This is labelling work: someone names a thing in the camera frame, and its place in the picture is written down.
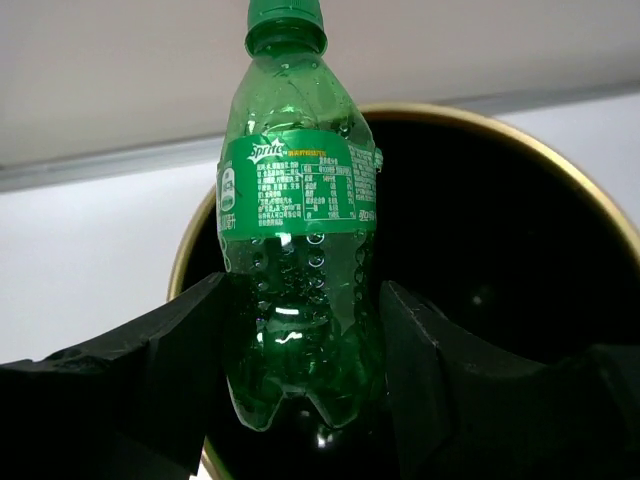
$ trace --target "green plastic bottle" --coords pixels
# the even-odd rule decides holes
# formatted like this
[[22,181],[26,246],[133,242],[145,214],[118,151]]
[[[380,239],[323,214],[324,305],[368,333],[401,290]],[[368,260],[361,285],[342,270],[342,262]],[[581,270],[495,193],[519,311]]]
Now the green plastic bottle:
[[225,267],[248,279],[225,327],[225,374],[253,430],[269,429],[293,397],[342,428],[384,378],[367,288],[382,156],[322,60],[318,0],[252,0],[248,24],[253,62],[217,178]]

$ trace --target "sprite logo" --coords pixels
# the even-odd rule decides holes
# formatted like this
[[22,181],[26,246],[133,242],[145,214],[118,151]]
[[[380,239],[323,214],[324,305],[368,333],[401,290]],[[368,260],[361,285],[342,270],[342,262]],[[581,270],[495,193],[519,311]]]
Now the sprite logo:
[[282,147],[284,147],[284,143],[282,143],[279,138],[276,138],[270,145],[257,145],[254,143],[251,155],[247,157],[247,160],[251,160],[253,164],[256,165],[260,160],[265,158],[282,158],[284,154]]

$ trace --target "white wall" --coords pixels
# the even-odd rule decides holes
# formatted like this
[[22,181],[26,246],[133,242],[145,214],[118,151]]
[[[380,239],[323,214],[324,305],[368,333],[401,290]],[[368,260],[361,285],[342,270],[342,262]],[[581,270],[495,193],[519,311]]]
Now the white wall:
[[[640,77],[637,0],[321,0],[359,103]],[[224,131],[248,0],[2,0],[0,165]]]
[[[640,95],[503,120],[572,159],[640,225]],[[161,305],[218,153],[207,163],[0,194],[0,363],[40,359]]]

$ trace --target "soda bottle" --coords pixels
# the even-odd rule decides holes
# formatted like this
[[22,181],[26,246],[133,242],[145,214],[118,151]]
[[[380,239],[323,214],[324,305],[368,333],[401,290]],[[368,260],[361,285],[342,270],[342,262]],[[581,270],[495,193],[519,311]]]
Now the soda bottle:
[[318,0],[252,0],[248,26],[253,61],[217,177],[225,268],[246,282],[225,327],[225,374],[253,430],[269,429],[293,397],[341,428],[384,378],[367,288],[382,156],[322,60]]

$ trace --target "gold rim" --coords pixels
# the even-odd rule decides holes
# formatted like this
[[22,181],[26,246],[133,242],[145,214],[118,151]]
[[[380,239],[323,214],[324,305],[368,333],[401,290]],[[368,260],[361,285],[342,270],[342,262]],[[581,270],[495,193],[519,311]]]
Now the gold rim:
[[[530,135],[511,127],[499,120],[484,117],[482,115],[460,110],[454,107],[444,107],[428,104],[415,103],[377,103],[366,105],[361,109],[367,120],[412,120],[420,121],[425,116],[441,117],[443,120],[454,123],[463,123],[467,126],[476,127],[479,130],[491,132],[495,135],[505,137],[513,143],[536,152],[543,162],[548,162],[552,167],[564,173],[565,177],[574,183],[578,188],[586,191],[601,210],[601,213],[611,222],[617,229],[618,233],[624,239],[629,251],[632,253],[636,266],[640,271],[640,235],[627,220],[621,209],[584,173],[576,168],[566,158],[559,153],[544,145]],[[187,268],[187,261],[193,250],[196,238],[202,229],[209,213],[215,206],[215,186],[209,191],[204,198],[196,213],[194,214],[187,231],[185,232],[176,260],[171,272],[169,282],[168,300],[174,299],[182,291],[184,275]],[[209,475],[216,480],[230,479],[231,476],[224,469],[222,462],[217,457],[210,444],[205,446],[202,454],[202,463]]]

